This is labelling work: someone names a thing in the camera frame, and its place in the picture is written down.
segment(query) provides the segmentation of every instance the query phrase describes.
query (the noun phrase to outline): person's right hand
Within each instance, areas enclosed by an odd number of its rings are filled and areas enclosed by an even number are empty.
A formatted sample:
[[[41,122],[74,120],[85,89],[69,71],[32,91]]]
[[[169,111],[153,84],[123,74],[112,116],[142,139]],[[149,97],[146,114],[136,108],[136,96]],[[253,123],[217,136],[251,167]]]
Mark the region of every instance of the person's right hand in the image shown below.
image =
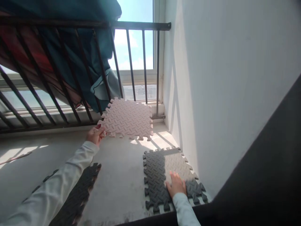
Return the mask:
[[[93,127],[87,134],[86,141],[90,141],[99,147],[100,141],[106,136],[104,127],[101,124]]]
[[[185,180],[182,180],[179,174],[176,174],[176,172],[172,173],[171,171],[169,171],[169,174],[172,178],[172,185],[170,185],[168,181],[166,181],[165,183],[171,198],[173,198],[174,195],[179,192],[184,193],[187,196]]]

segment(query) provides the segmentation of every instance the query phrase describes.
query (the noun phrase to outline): dark gray foam tile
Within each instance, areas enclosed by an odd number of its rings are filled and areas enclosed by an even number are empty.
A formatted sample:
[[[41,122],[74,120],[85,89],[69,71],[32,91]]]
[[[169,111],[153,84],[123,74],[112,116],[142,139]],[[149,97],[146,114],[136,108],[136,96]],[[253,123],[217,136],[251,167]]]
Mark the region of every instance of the dark gray foam tile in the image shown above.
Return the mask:
[[[207,202],[207,196],[203,194],[206,191],[202,183],[197,183],[198,176],[191,172],[192,167],[187,164],[187,159],[181,152],[180,148],[167,148],[167,150],[144,152],[143,165],[146,167],[144,173],[144,183],[148,184],[145,188],[145,196],[149,195],[150,200],[145,202],[146,208],[153,206],[154,213],[159,212],[159,204],[163,204],[164,211],[169,211],[169,202],[171,197],[165,187],[165,181],[171,183],[169,171],[177,172],[185,180],[187,196],[192,198],[194,204],[199,204],[199,196],[204,202]]]
[[[89,189],[93,188],[95,179],[98,176],[100,168],[101,168],[101,164],[98,165],[97,163],[94,163],[93,166],[89,166],[84,169],[77,184],[71,190],[62,208],[57,213],[57,215],[53,218],[53,220],[50,222],[49,226],[76,226],[77,225],[76,219],[79,219],[81,217],[81,214],[85,207],[85,203],[89,198]],[[57,171],[58,169],[53,171],[53,173],[50,176],[47,176],[43,180],[43,183],[45,183]],[[41,186],[37,186],[32,193],[34,193],[40,187]]]

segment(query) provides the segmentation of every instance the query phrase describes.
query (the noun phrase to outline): metal railing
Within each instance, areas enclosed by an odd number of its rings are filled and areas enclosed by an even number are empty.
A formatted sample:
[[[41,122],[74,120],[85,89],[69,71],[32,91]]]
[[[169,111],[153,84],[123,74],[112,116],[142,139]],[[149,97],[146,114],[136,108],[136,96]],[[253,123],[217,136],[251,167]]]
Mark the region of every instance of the metal railing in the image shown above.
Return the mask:
[[[26,86],[31,91],[32,95],[34,96],[36,101],[39,103],[39,105],[41,106],[43,112],[45,113],[45,115],[47,116],[47,118],[49,119],[49,121],[51,123],[50,126],[49,125],[44,125],[39,120],[39,118],[35,115],[34,111],[31,109],[31,107],[25,101],[23,96],[20,94],[20,92],[18,91],[16,86],[10,80],[8,75],[0,67],[1,76],[3,77],[3,79],[5,80],[7,85],[15,93],[15,95],[18,97],[18,99],[21,101],[21,103],[25,106],[28,113],[32,116],[32,118],[36,122],[36,125],[34,125],[34,126],[29,125],[24,120],[24,118],[21,117],[21,115],[18,113],[18,111],[16,109],[14,109],[13,105],[7,100],[7,98],[0,91],[0,100],[15,115],[15,117],[20,121],[20,123],[23,126],[22,128],[16,127],[15,125],[13,125],[10,122],[10,120],[8,118],[6,118],[6,116],[3,113],[0,112],[0,118],[2,119],[2,121],[8,127],[8,129],[7,128],[0,128],[0,133],[25,132],[25,131],[54,129],[54,128],[63,128],[63,127],[87,126],[87,125],[94,125],[96,123],[96,121],[94,121],[92,116],[91,116],[89,107],[87,106],[87,103],[85,101],[83,92],[81,90],[79,81],[77,80],[77,77],[75,75],[75,71],[72,67],[72,63],[71,63],[70,57],[68,55],[68,52],[66,50],[64,40],[61,38],[61,34],[60,34],[58,28],[73,28],[74,29],[74,33],[75,33],[75,36],[76,36],[76,39],[77,39],[77,43],[78,43],[78,46],[79,46],[79,49],[80,49],[80,52],[81,52],[81,55],[82,55],[82,60],[83,60],[85,69],[87,71],[88,79],[89,79],[89,82],[90,82],[91,86],[93,85],[93,79],[92,79],[92,76],[91,76],[91,73],[90,73],[90,70],[89,70],[89,67],[88,67],[88,62],[87,62],[87,59],[86,59],[86,55],[84,53],[82,42],[81,42],[81,39],[78,35],[77,30],[78,30],[78,28],[88,28],[88,29],[92,30],[95,44],[98,47],[97,48],[97,56],[99,58],[101,71],[102,71],[102,77],[103,77],[103,81],[104,81],[104,84],[105,84],[105,87],[106,87],[106,91],[107,91],[107,95],[109,97],[109,100],[111,99],[111,93],[110,93],[110,90],[109,90],[107,78],[105,76],[105,70],[104,70],[104,65],[103,65],[103,61],[102,61],[102,57],[101,57],[99,43],[98,43],[97,35],[96,35],[96,32],[95,32],[94,29],[107,29],[107,30],[109,30],[109,33],[110,33],[110,36],[111,36],[111,44],[112,44],[112,49],[113,49],[113,54],[114,54],[114,59],[115,59],[116,72],[117,72],[117,77],[118,77],[118,82],[119,82],[119,89],[120,89],[121,98],[123,98],[122,84],[121,84],[121,80],[120,80],[120,73],[119,73],[119,68],[118,68],[118,62],[117,62],[116,49],[115,49],[115,44],[114,44],[114,37],[113,37],[112,28],[126,30],[134,101],[136,101],[136,96],[135,96],[135,83],[134,83],[134,74],[133,74],[133,66],[132,66],[132,57],[131,57],[131,47],[130,47],[130,43],[129,43],[129,30],[141,30],[142,31],[142,42],[143,42],[143,61],[144,61],[145,102],[146,102],[146,104],[147,104],[148,100],[147,100],[147,74],[146,74],[146,60],[145,60],[145,30],[155,30],[155,31],[157,31],[157,84],[156,84],[156,86],[157,86],[157,98],[156,98],[157,111],[156,111],[156,116],[154,116],[153,119],[165,118],[165,116],[159,116],[158,115],[158,103],[159,103],[159,39],[160,39],[160,31],[170,30],[171,23],[145,23],[145,22],[124,22],[124,21],[110,21],[110,22],[109,21],[73,21],[73,20],[46,20],[46,19],[24,19],[24,18],[18,18],[18,17],[0,17],[0,25],[12,26],[16,29],[17,38],[18,38],[22,48],[24,49],[24,52],[26,53],[29,61],[33,65],[37,75],[41,79],[42,84],[44,85],[47,93],[50,95],[52,101],[54,102],[59,114],[61,115],[61,117],[64,121],[63,124],[57,124],[55,122],[55,120],[52,118],[52,116],[48,112],[47,108],[45,107],[45,105],[41,101],[40,97],[36,93],[34,87],[30,83],[26,73],[22,70],[21,66],[19,65],[18,61],[16,60],[16,58],[14,57],[12,52],[9,50],[9,48],[8,48],[7,44],[5,43],[5,41],[2,39],[2,37],[0,37],[0,48],[3,48],[4,52],[9,57],[10,62],[15,67],[17,72],[20,74],[20,76],[24,80]],[[39,41],[40,45],[42,46],[42,48],[44,50],[44,53],[45,53],[45,55],[47,56],[47,58],[50,62],[50,65],[53,68],[56,79],[58,80],[60,86],[62,87],[64,95],[66,96],[66,99],[67,99],[70,107],[72,108],[72,111],[73,111],[73,114],[76,118],[77,123],[70,123],[68,121],[67,117],[65,116],[64,112],[62,111],[60,105],[58,104],[58,102],[55,98],[55,95],[53,94],[51,88],[49,87],[49,84],[47,83],[47,81],[44,77],[44,74],[42,73],[39,65],[37,64],[36,60],[34,59],[32,53],[30,52],[29,47],[27,46],[27,44],[26,44],[26,42],[25,42],[25,40],[24,40],[24,38],[23,38],[23,36],[20,32],[20,28],[22,26],[31,27],[32,30],[35,32],[35,34],[38,38],[38,41]],[[71,101],[71,98],[69,96],[69,93],[68,93],[68,91],[67,91],[67,89],[64,85],[63,77],[62,77],[60,71],[58,70],[58,68],[57,68],[57,66],[56,66],[56,64],[55,64],[55,62],[54,62],[54,60],[53,60],[53,58],[52,58],[52,56],[49,52],[49,49],[46,45],[46,42],[45,42],[43,36],[40,35],[39,30],[37,29],[39,27],[53,29],[55,31],[55,33],[57,35],[57,38],[60,42],[60,46],[61,46],[61,49],[63,51],[64,57],[66,59],[66,63],[68,64],[71,75],[72,75],[72,77],[74,79],[74,82],[75,82],[76,89],[77,89],[77,91],[78,91],[78,93],[79,93],[79,95],[82,99],[82,103],[85,107],[85,110],[87,112],[87,115],[88,115],[88,118],[89,118],[90,122],[83,123],[81,121],[81,119],[78,115],[78,112],[75,109],[74,104]],[[95,97],[95,99],[96,99],[96,103],[97,103],[99,112],[100,112],[100,114],[102,114],[100,102],[99,102],[98,98]]]

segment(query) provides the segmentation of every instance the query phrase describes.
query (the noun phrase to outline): concrete floor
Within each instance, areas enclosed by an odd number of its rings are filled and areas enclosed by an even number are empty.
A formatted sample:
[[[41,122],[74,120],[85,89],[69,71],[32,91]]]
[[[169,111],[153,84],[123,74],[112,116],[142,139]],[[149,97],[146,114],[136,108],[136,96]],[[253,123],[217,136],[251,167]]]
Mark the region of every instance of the concrete floor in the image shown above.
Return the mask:
[[[33,153],[0,165],[0,222],[13,213],[47,175],[74,154],[85,136],[86,131],[77,131],[1,140],[0,162],[29,151]],[[142,155],[146,150],[177,147],[177,144],[164,123],[154,124],[152,141],[146,139],[106,137],[102,140],[93,159],[93,163],[101,163],[102,168],[79,225],[117,225],[153,215],[152,208],[145,208],[149,198],[144,195]]]

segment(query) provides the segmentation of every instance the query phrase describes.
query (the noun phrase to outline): sky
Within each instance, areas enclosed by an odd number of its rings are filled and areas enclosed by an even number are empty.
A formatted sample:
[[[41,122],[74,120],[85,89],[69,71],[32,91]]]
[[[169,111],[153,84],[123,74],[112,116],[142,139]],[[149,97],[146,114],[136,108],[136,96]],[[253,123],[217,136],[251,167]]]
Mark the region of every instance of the sky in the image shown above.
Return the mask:
[[[122,15],[119,21],[153,22],[152,0],[117,0]],[[142,31],[129,30],[133,70],[144,69]],[[115,48],[119,70],[130,70],[129,51],[125,30],[115,30]],[[146,69],[153,69],[153,31],[145,31]],[[109,60],[113,70],[116,69],[114,56]]]

